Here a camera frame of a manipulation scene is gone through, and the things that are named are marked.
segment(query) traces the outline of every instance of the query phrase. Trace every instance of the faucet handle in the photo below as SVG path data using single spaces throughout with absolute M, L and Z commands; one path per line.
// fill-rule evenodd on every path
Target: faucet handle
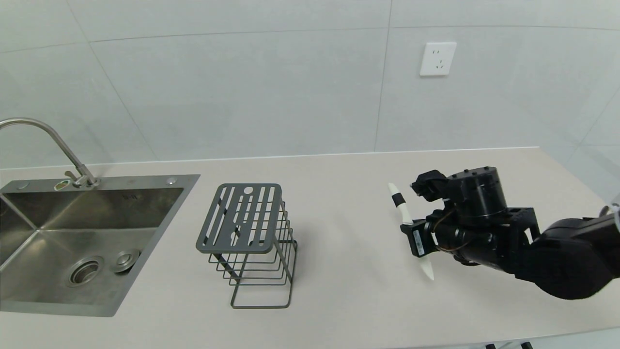
M 65 175 L 65 176 L 67 176 L 67 177 L 69 177 L 69 178 L 71 178 L 71 180 L 72 180 L 74 183 L 78 181 L 78 177 L 76 177 L 76 175 L 75 175 L 75 174 L 73 174 L 73 172 L 71 172 L 71 171 L 65 171 L 65 172 L 64 172 L 64 175 Z
M 66 171 L 64 175 L 71 178 L 71 181 L 73 182 L 73 186 L 76 188 L 81 188 L 84 185 L 84 183 L 88 180 L 87 176 L 81 176 L 80 178 L 78 178 L 71 171 Z

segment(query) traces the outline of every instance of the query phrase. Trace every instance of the drain strainer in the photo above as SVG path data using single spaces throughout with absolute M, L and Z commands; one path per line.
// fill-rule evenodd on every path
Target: drain strainer
M 87 257 L 73 264 L 68 271 L 65 285 L 78 287 L 94 279 L 104 265 L 104 259 L 99 256 Z
M 112 270 L 113 273 L 122 273 L 131 268 L 136 263 L 139 256 L 140 251 L 135 248 L 121 251 L 116 255 L 116 262 L 110 266 L 110 270 Z

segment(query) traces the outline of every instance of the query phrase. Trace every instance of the wall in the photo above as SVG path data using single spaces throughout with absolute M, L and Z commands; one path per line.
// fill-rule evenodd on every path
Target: wall
M 86 163 L 540 145 L 620 191 L 615 0 L 0 6 L 0 115 Z M 419 77 L 424 43 L 452 40 L 450 75 Z M 28 127 L 0 147 L 4 168 L 68 163 Z

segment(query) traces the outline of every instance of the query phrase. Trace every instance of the sink rim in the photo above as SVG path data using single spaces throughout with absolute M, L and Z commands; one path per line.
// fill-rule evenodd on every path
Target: sink rim
M 194 185 L 200 178 L 199 174 L 170 174 L 170 175 L 153 175 L 153 176 L 121 176 L 121 177 L 104 177 L 97 187 L 75 188 L 66 186 L 62 191 L 110 191 L 110 190 L 139 190 L 139 189 L 166 189 L 181 188 L 182 192 L 156 228 L 153 236 L 140 253 L 133 265 L 131 271 L 127 274 L 126 280 L 122 287 L 118 289 L 118 296 L 114 300 L 105 305 L 89 305 L 89 304 L 68 304 L 68 303 L 44 303 L 44 302 L 24 302 L 24 301 L 1 301 L 0 311 L 22 312 L 35 314 L 53 314 L 53 315 L 81 315 L 96 317 L 111 317 L 116 314 L 120 308 L 125 296 L 131 289 L 138 274 L 148 261 L 149 256 L 155 249 L 159 240 L 164 235 L 168 226 L 177 215 L 179 209 L 183 205 L 185 199 L 193 189 Z M 10 203 L 11 200 L 5 194 L 12 193 L 47 193 L 55 192 L 54 187 L 64 179 L 33 179 L 33 180 L 15 180 L 7 183 L 0 189 L 0 200 Z M 18 253 L 22 247 L 28 244 L 28 238 L 22 246 L 20 246 L 14 254 Z M 7 259 L 7 265 L 10 263 L 11 257 Z

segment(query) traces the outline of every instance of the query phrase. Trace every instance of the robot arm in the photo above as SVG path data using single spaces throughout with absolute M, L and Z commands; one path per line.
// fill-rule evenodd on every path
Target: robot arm
M 426 218 L 401 225 L 417 257 L 450 253 L 463 265 L 514 274 L 563 299 L 590 297 L 620 276 L 613 215 L 562 219 L 540 233 L 533 208 L 507 207 L 497 169 L 489 166 L 449 177 L 433 170 L 411 188 L 427 201 L 444 203 Z

